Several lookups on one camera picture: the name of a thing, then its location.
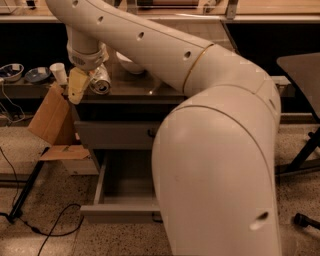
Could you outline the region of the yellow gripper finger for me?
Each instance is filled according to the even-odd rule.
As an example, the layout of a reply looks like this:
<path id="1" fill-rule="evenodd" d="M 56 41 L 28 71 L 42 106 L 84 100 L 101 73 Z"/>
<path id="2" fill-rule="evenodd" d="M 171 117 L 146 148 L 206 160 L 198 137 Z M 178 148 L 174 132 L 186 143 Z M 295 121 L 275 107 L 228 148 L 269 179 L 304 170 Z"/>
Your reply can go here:
<path id="1" fill-rule="evenodd" d="M 84 92 L 90 82 L 89 76 L 81 69 L 74 67 L 70 70 L 68 81 L 68 99 L 77 105 L 83 98 Z"/>

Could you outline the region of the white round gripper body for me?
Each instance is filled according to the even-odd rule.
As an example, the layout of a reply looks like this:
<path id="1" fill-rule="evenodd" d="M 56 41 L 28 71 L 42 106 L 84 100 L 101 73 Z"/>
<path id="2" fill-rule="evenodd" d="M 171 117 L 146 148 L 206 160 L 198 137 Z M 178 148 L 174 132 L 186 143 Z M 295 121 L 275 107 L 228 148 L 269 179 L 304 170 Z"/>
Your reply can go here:
<path id="1" fill-rule="evenodd" d="M 70 62 L 83 71 L 92 71 L 108 60 L 109 54 L 106 45 L 100 43 L 96 53 L 80 53 L 67 45 L 68 58 Z"/>

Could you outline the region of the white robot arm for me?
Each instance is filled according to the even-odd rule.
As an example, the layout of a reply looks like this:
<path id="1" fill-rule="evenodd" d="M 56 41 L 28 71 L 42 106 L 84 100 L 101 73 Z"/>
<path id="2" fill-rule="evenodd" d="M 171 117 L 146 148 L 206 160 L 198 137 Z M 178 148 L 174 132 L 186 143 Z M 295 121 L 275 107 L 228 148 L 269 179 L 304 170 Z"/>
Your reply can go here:
<path id="1" fill-rule="evenodd" d="M 256 64 L 103 0 L 46 0 L 77 52 L 99 40 L 186 96 L 152 149 L 173 254 L 282 256 L 274 180 L 280 96 Z"/>

